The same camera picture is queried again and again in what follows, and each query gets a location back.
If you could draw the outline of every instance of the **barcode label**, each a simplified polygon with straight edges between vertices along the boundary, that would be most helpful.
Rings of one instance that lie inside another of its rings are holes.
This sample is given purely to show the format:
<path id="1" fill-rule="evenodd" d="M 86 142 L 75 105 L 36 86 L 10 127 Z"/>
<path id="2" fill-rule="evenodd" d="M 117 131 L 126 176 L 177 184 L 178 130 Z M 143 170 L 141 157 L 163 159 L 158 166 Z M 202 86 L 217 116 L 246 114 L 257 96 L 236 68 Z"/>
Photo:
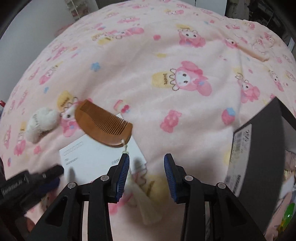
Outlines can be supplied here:
<path id="1" fill-rule="evenodd" d="M 252 124 L 234 134 L 232 152 L 225 183 L 239 196 L 249 160 Z"/>

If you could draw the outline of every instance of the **white label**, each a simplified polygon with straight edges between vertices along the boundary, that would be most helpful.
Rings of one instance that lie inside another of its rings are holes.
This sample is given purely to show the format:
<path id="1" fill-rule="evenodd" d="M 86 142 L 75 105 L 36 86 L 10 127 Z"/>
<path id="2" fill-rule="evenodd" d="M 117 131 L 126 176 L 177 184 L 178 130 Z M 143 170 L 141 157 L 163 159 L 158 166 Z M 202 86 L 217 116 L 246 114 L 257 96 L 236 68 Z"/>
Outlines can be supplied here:
<path id="1" fill-rule="evenodd" d="M 59 151 L 66 181 L 82 185 L 106 175 L 111 166 L 118 164 L 123 151 L 124 147 L 109 147 L 83 135 Z M 146 160 L 132 136 L 127 151 L 131 172 L 143 170 Z"/>
<path id="2" fill-rule="evenodd" d="M 251 146 L 252 124 L 235 133 L 232 143 L 232 152 L 225 184 L 235 196 L 239 193 L 244 182 L 244 176 L 249 160 Z"/>

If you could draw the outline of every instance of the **bed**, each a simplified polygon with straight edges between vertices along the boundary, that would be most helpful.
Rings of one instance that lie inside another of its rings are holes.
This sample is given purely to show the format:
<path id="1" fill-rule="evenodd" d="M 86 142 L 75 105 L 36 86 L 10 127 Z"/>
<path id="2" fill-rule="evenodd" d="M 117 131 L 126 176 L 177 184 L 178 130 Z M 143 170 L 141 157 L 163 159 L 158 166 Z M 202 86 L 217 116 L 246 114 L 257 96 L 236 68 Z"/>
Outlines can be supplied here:
<path id="1" fill-rule="evenodd" d="M 6 178 L 60 163 L 59 150 L 84 135 L 74 110 L 91 99 L 133 124 L 147 161 L 138 182 L 162 215 L 144 225 L 126 198 L 110 206 L 113 239 L 178 240 L 184 207 L 169 198 L 163 156 L 172 153 L 202 182 L 223 182 L 236 128 L 275 96 L 296 115 L 295 69 L 287 46 L 259 23 L 177 0 L 106 6 L 51 42 L 12 91 L 0 122 Z M 58 110 L 61 122 L 32 144 L 26 123 L 41 107 Z M 57 193 L 66 184 L 62 178 Z M 28 217 L 37 222 L 57 193 Z"/>

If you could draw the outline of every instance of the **cardboard box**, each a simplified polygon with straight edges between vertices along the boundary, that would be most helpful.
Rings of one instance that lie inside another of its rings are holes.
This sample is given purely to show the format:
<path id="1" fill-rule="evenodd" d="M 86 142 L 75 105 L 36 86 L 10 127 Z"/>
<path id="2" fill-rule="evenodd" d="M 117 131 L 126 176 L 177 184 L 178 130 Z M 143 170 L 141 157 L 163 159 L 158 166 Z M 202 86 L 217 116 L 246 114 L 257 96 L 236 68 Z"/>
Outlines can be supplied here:
<path id="1" fill-rule="evenodd" d="M 296 153 L 296 119 L 274 98 L 234 132 L 232 144 L 225 183 L 264 233 L 279 198 L 285 149 Z"/>

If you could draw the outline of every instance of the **brown comb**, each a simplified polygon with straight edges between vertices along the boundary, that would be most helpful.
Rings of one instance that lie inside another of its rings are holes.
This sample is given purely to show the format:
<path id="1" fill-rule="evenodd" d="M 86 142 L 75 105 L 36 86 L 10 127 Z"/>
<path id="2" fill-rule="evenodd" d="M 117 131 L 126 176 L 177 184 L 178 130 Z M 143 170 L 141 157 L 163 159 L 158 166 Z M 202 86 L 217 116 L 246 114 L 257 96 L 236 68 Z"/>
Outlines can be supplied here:
<path id="1" fill-rule="evenodd" d="M 104 110 L 89 100 L 75 110 L 75 119 L 81 129 L 96 141 L 111 147 L 122 147 L 131 137 L 133 125 Z"/>

